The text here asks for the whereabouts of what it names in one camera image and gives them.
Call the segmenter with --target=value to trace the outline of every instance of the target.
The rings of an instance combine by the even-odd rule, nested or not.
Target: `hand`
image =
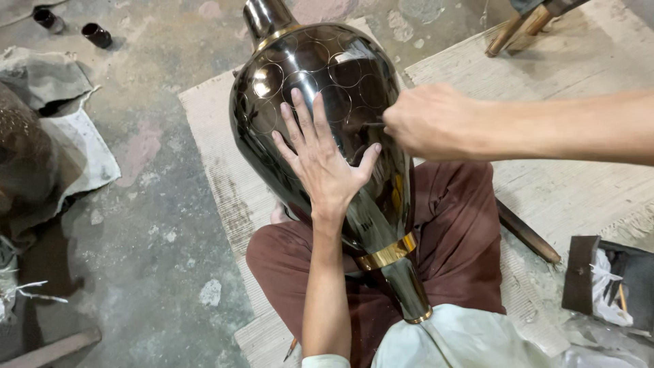
[[[479,116],[492,104],[467,98],[448,84],[403,90],[384,111],[384,132],[410,155],[427,160],[477,159],[492,127]]]
[[[337,221],[340,218],[342,222],[350,201],[370,179],[381,145],[368,147],[359,167],[349,166],[332,137],[322,94],[318,93],[313,100],[313,122],[300,90],[293,88],[291,96],[302,131],[287,103],[281,104],[281,112],[298,154],[288,148],[278,131],[272,133],[275,145],[309,193],[311,217]]]

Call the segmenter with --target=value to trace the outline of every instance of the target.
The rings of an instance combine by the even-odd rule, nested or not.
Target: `brass ring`
[[[356,264],[364,271],[376,270],[405,257],[415,249],[417,243],[413,232],[406,234],[402,239],[387,246],[386,248],[376,251],[375,253],[357,257],[354,260]]]
[[[288,32],[291,32],[291,31],[295,31],[296,29],[298,29],[300,27],[302,27],[301,24],[296,24],[295,26],[290,26],[290,27],[286,27],[284,29],[280,29],[279,31],[273,33],[272,35],[266,37],[263,41],[261,41],[259,43],[259,47],[256,48],[255,52],[262,50],[264,47],[266,47],[266,45],[268,45],[270,42],[276,40],[281,35],[283,35],[285,33],[288,33]]]
[[[412,325],[416,325],[418,323],[424,322],[429,319],[429,317],[432,316],[432,313],[434,313],[434,310],[432,309],[432,306],[429,306],[429,310],[427,313],[424,314],[422,317],[418,317],[415,320],[405,320],[407,323],[410,323]]]

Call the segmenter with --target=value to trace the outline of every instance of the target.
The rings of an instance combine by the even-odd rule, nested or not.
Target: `person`
[[[273,214],[274,224],[250,240],[246,260],[300,341],[303,367],[550,366],[518,336],[502,307],[500,224],[492,166],[482,161],[653,163],[653,129],[643,115],[643,103],[651,99],[647,92],[628,92],[597,100],[500,103],[469,99],[446,85],[403,91],[383,119],[385,131],[407,152],[429,160],[415,168],[414,216],[417,272],[434,308],[429,320],[409,325],[379,290],[343,275],[356,268],[341,250],[345,210],[370,178],[380,146],[369,147],[359,167],[350,167],[332,138],[322,96],[314,99],[312,120],[293,89],[301,131],[288,104],[281,112],[297,153],[278,132],[273,139],[309,193],[313,228]],[[597,126],[602,119],[621,122],[624,134]],[[633,134],[642,130],[649,133]],[[581,137],[588,141],[579,142]]]

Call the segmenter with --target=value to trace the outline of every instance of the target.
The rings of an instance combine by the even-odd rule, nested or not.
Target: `small cup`
[[[86,24],[82,28],[82,34],[99,48],[111,46],[111,34],[95,23]]]
[[[47,29],[50,33],[59,33],[63,31],[63,20],[52,14],[48,9],[39,9],[32,16],[36,23]]]

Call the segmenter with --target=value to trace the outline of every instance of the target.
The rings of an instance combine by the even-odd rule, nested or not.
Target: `dusty floor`
[[[70,300],[27,303],[39,326],[24,326],[26,346],[93,324],[103,331],[101,344],[56,367],[247,366],[233,333],[252,310],[176,97],[247,60],[243,3],[70,0],[53,10],[68,25],[63,35],[49,36],[31,19],[0,28],[0,49],[77,54],[102,85],[86,111],[123,171],[43,227],[26,256],[21,280],[50,280],[43,293]],[[400,68],[513,14],[506,0],[288,4],[303,23],[367,16]],[[101,50],[82,38],[86,22],[109,30],[114,46]]]

